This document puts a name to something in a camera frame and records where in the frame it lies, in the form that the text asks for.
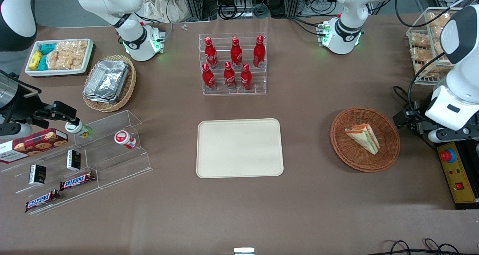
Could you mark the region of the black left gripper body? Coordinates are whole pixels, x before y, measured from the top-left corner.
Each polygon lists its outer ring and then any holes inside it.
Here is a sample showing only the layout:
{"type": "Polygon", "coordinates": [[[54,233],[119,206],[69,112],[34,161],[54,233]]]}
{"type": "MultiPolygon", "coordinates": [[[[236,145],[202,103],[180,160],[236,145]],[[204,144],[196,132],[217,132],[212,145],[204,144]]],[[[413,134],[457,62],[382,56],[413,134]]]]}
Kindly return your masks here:
{"type": "Polygon", "coordinates": [[[424,119],[418,118],[417,117],[417,123],[416,123],[416,131],[418,132],[419,135],[423,136],[425,134],[429,134],[431,131],[437,129],[437,124],[436,122],[433,122],[431,119],[429,119],[426,115],[425,112],[429,106],[430,102],[426,100],[416,100],[414,101],[414,109],[416,112],[418,112],[424,119]]]}

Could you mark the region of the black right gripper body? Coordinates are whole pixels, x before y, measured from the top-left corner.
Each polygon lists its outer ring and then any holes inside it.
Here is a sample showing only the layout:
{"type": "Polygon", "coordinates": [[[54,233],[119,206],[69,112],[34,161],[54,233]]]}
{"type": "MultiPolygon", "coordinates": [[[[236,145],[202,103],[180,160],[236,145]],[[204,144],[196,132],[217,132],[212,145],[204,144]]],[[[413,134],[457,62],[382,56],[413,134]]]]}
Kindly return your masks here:
{"type": "Polygon", "coordinates": [[[34,118],[38,110],[43,110],[48,104],[43,103],[39,96],[31,96],[25,98],[25,94],[29,94],[27,88],[19,88],[14,99],[4,106],[4,119],[7,122],[20,122],[28,125],[47,125],[47,121],[34,118]]]}

